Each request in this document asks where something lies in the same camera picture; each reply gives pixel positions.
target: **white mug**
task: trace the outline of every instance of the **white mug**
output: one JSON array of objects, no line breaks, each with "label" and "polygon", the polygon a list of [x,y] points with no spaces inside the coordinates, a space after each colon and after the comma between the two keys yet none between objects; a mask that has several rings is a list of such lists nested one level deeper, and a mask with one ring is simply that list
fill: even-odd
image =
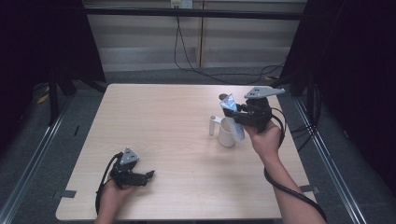
[{"label": "white mug", "polygon": [[224,147],[232,147],[235,145],[235,139],[233,139],[233,134],[231,133],[230,126],[228,122],[224,118],[220,118],[217,116],[210,116],[209,121],[209,134],[213,135],[215,132],[215,125],[219,124],[219,143]]}]

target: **black cable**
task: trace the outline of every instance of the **black cable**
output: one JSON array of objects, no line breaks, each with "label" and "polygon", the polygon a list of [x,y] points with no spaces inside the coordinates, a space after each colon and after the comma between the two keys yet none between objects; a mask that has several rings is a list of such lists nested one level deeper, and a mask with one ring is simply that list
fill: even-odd
[{"label": "black cable", "polygon": [[295,140],[295,139],[300,138],[300,137],[302,137],[302,136],[304,136],[304,135],[306,135],[308,133],[309,133],[309,131],[307,129],[305,129],[304,133],[301,133],[300,135],[297,135],[297,136],[293,137],[293,139]]},{"label": "black cable", "polygon": [[[276,111],[279,111],[279,112],[283,115],[283,118],[285,119],[285,127],[283,127],[282,121],[281,121],[277,116],[273,115],[273,118],[276,119],[276,120],[279,122],[279,124],[280,124],[280,129],[281,129],[281,135],[280,135],[280,138],[279,138],[279,147],[280,147],[280,146],[282,145],[283,139],[284,139],[284,137],[285,137],[286,128],[287,128],[287,122],[286,122],[285,115],[283,114],[282,111],[280,111],[280,110],[277,109],[277,108],[271,108],[271,109],[274,109],[274,110],[276,110]],[[323,219],[327,222],[326,214],[323,212],[322,208],[321,208],[317,203],[315,203],[314,201],[312,201],[311,199],[309,199],[309,198],[306,197],[305,195],[303,195],[303,194],[301,194],[301,193],[299,193],[299,192],[297,192],[297,191],[295,191],[295,190],[289,189],[289,188],[287,188],[287,187],[285,187],[285,186],[283,186],[283,185],[277,183],[277,182],[268,174],[268,172],[266,171],[265,168],[264,168],[264,176],[265,176],[265,179],[266,179],[270,184],[272,184],[275,188],[280,189],[280,190],[282,190],[282,191],[284,191],[284,192],[286,192],[286,193],[288,193],[288,194],[290,194],[290,195],[292,195],[292,196],[294,196],[294,197],[296,197],[296,198],[302,200],[303,202],[308,203],[308,204],[310,204],[311,206],[313,206],[315,209],[318,210],[318,212],[320,213],[320,215],[321,215],[321,216],[323,217]]]},{"label": "black cable", "polygon": [[306,129],[308,127],[314,127],[312,124],[309,124],[308,126],[306,126],[305,124],[301,125],[300,127],[290,131],[291,133],[300,133],[300,132],[306,132]]},{"label": "black cable", "polygon": [[264,168],[264,176],[265,179],[272,184],[274,187],[276,187],[277,189],[280,189],[286,193],[288,193],[289,195],[292,195],[302,201],[304,201],[305,203],[308,203],[309,205],[313,206],[315,209],[318,210],[318,212],[320,213],[320,215],[323,217],[323,219],[325,220],[325,222],[327,222],[327,218],[326,218],[326,214],[324,213],[323,209],[314,201],[312,201],[311,199],[309,199],[308,197],[306,197],[305,195],[303,195],[302,193],[299,193],[295,190],[289,189],[283,185],[280,185],[279,183],[277,183],[267,172],[267,170]]},{"label": "black cable", "polygon": [[[184,49],[184,54],[185,54],[185,56],[186,56],[186,59],[187,59],[187,62],[188,62],[188,64],[189,64],[190,68],[182,68],[182,67],[177,63],[176,57],[177,57],[177,42],[178,42],[178,35],[180,35],[180,39],[181,39],[181,42],[182,42],[182,45],[183,45],[183,49]],[[183,34],[181,33],[181,29],[180,29],[180,20],[179,20],[179,17],[177,17],[177,35],[176,35],[176,43],[175,43],[175,49],[174,49],[174,61],[175,61],[175,65],[176,65],[179,69],[181,69],[181,70],[183,70],[183,71],[194,72],[194,73],[197,73],[197,74],[199,74],[199,75],[201,75],[201,76],[210,77],[210,78],[215,79],[216,81],[223,82],[223,83],[230,84],[230,85],[250,85],[250,84],[256,83],[256,82],[258,82],[258,81],[260,81],[260,80],[262,79],[262,76],[263,76],[263,75],[267,75],[267,74],[270,74],[270,73],[274,72],[276,69],[283,67],[283,64],[284,64],[284,63],[281,63],[281,64],[278,64],[278,65],[269,65],[269,66],[265,66],[265,67],[261,70],[261,72],[260,72],[259,74],[214,74],[214,75],[209,75],[209,74],[207,74],[207,73],[205,73],[205,72],[198,71],[198,70],[196,70],[195,68],[192,67],[191,62],[190,62],[190,60],[189,60],[189,57],[188,57],[188,55],[187,55],[186,46],[185,46],[185,44],[184,44],[184,39],[183,39]],[[272,69],[272,70],[269,71],[269,72],[265,72],[265,73],[264,73],[263,71],[264,71],[265,69],[269,68],[269,67],[274,67],[274,69]],[[220,79],[220,78],[216,78],[217,76],[252,76],[252,77],[257,77],[257,78],[254,79],[253,81],[249,81],[249,82],[247,82],[247,83],[233,83],[233,82],[230,82],[230,81],[222,80],[222,79]]]},{"label": "black cable", "polygon": [[101,199],[101,197],[102,197],[103,187],[104,187],[105,184],[108,182],[108,180],[107,180],[107,182],[105,183],[105,179],[106,179],[106,175],[107,175],[107,173],[108,173],[108,169],[110,168],[111,163],[113,163],[113,161],[114,161],[115,159],[117,159],[117,158],[119,158],[119,157],[121,157],[121,156],[122,156],[122,152],[120,152],[120,153],[114,155],[113,158],[111,158],[110,162],[108,163],[108,165],[107,165],[107,167],[106,167],[106,169],[105,169],[105,173],[103,174],[102,181],[100,182],[99,188],[98,188],[98,190],[96,191],[96,199],[95,199],[96,214],[99,214],[100,199]]},{"label": "black cable", "polygon": [[[318,122],[319,122],[320,115],[321,115],[321,104],[322,104],[322,101],[323,101],[323,98],[322,98],[321,94],[318,91],[318,86],[315,87],[314,94],[315,94],[315,106],[316,106],[316,108],[315,108],[315,114],[314,114],[313,120],[311,120],[311,123],[309,125],[307,125],[305,127],[304,127],[304,125],[302,125],[299,128],[297,128],[296,130],[292,131],[292,133],[297,133],[297,132],[302,132],[302,131],[306,131],[306,132],[309,133],[308,138],[297,149],[298,152],[301,152],[303,147],[308,143],[309,139],[311,139],[311,137],[314,135],[314,133],[317,130],[317,127],[318,127]],[[301,136],[303,136],[305,134],[306,133],[300,134],[300,135],[294,137],[293,139],[297,139],[297,138],[299,138],[299,137],[301,137]]]}]

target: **person's right hand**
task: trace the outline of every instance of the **person's right hand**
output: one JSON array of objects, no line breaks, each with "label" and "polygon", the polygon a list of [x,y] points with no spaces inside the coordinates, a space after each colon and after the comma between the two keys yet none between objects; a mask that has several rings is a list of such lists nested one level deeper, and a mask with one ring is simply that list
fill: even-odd
[{"label": "person's right hand", "polygon": [[277,152],[281,131],[271,120],[268,122],[267,128],[263,133],[258,133],[257,128],[254,127],[244,126],[244,129],[250,136],[254,150],[262,160],[278,157]]},{"label": "person's right hand", "polygon": [[120,189],[114,179],[111,179],[110,175],[107,178],[108,181],[103,187],[99,214],[95,220],[95,224],[113,223],[116,214],[123,206],[128,195],[138,189],[138,186],[122,186],[122,189]]}]

